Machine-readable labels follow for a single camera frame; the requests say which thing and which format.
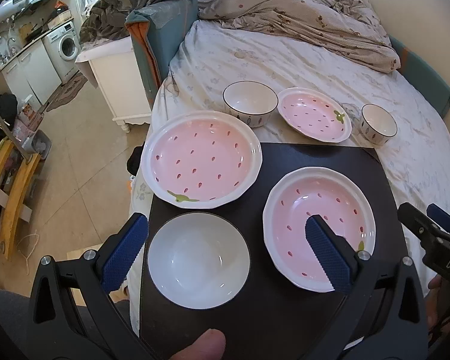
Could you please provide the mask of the person's right hand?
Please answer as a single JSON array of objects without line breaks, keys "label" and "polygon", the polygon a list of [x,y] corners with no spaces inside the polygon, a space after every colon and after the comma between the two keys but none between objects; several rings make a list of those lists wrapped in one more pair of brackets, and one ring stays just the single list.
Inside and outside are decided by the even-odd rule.
[{"label": "person's right hand", "polygon": [[428,294],[425,297],[427,327],[431,330],[438,320],[438,295],[441,289],[441,276],[436,275],[427,285]]}]

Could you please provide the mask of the person's left hand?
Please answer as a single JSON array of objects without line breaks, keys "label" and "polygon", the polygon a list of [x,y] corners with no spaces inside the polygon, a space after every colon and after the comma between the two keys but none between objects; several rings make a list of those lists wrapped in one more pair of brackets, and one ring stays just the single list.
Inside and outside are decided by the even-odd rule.
[{"label": "person's left hand", "polygon": [[174,354],[170,360],[221,360],[226,347],[224,334],[208,329],[190,346]]}]

